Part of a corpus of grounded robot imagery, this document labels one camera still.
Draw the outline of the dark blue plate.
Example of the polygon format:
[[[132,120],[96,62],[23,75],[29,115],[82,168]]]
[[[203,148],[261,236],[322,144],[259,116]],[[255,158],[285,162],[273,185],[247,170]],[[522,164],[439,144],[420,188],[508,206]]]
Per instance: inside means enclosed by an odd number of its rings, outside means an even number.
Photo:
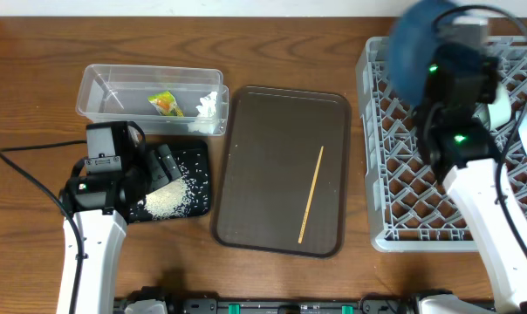
[[[420,1],[401,15],[390,32],[387,53],[390,82],[398,97],[413,108],[422,102],[428,66],[435,51],[443,44],[452,43],[439,35],[433,22],[456,6],[451,1]],[[446,17],[465,15],[458,12]]]

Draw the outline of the mint green bowl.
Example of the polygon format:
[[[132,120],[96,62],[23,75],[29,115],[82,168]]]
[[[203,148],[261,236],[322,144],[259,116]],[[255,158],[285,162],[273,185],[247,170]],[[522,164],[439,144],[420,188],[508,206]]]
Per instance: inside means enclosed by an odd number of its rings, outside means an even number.
[[[475,116],[486,129],[495,131],[498,127],[510,121],[511,113],[512,109],[508,90],[502,83],[499,83],[494,102],[479,105],[476,109]]]

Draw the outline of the wooden chopstick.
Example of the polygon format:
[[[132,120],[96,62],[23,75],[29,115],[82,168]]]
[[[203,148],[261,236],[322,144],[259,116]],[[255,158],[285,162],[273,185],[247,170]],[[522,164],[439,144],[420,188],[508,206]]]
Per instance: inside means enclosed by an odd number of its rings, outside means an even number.
[[[306,202],[306,206],[305,206],[305,212],[304,212],[303,220],[302,220],[301,227],[300,227],[300,230],[299,230],[298,244],[302,244],[302,242],[304,240],[304,237],[305,237],[306,225],[307,225],[308,218],[309,218],[310,211],[311,211],[311,203],[312,203],[312,199],[313,199],[313,196],[314,196],[314,193],[315,193],[315,188],[316,188],[316,184],[317,184],[319,169],[320,169],[320,166],[321,166],[321,161],[322,161],[322,158],[323,158],[324,150],[325,150],[325,147],[322,146],[320,148],[320,150],[319,150],[319,153],[318,153],[317,162],[316,162],[316,165],[315,165],[315,168],[314,168],[314,172],[313,172],[313,176],[312,176],[311,187],[310,187],[310,191],[309,191],[307,202]]]

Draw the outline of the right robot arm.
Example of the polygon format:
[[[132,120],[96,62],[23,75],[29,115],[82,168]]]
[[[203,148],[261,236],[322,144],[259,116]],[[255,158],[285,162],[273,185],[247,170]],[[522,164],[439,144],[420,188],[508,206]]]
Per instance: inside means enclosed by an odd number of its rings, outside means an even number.
[[[457,206],[476,243],[499,313],[527,313],[527,221],[505,157],[476,117],[501,92],[498,60],[464,44],[443,44],[427,64],[413,111],[418,148]]]

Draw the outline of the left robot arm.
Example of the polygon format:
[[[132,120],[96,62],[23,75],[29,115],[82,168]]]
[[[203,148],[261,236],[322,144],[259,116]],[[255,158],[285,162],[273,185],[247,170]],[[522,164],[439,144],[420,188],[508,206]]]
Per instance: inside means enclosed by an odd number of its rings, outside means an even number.
[[[112,312],[128,224],[152,221],[181,178],[169,147],[148,149],[133,121],[87,126],[86,145],[57,199],[65,215],[59,313]]]

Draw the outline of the yellow green snack wrapper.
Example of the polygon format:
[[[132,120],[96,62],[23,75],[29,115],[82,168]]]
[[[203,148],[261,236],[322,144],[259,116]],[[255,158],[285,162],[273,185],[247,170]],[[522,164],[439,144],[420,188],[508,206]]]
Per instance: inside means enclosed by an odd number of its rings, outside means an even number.
[[[170,91],[160,92],[147,98],[147,101],[162,116],[183,117],[184,113],[178,106],[175,96]]]

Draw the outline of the white tissue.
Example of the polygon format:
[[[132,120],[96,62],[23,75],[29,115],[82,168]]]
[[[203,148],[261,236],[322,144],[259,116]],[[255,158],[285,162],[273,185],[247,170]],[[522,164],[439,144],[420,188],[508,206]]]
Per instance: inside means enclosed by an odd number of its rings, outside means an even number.
[[[213,118],[216,115],[217,92],[211,92],[200,98],[200,105],[196,107],[198,111],[195,121],[188,124],[191,133],[212,134],[216,129]]]

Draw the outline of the pile of rice grains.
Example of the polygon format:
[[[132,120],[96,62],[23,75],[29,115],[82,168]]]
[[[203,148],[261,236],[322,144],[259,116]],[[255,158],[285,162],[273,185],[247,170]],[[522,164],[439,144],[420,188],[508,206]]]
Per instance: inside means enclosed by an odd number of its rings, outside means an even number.
[[[210,210],[212,196],[207,149],[195,147],[174,150],[172,154],[182,177],[147,195],[139,204],[149,221],[201,216]]]

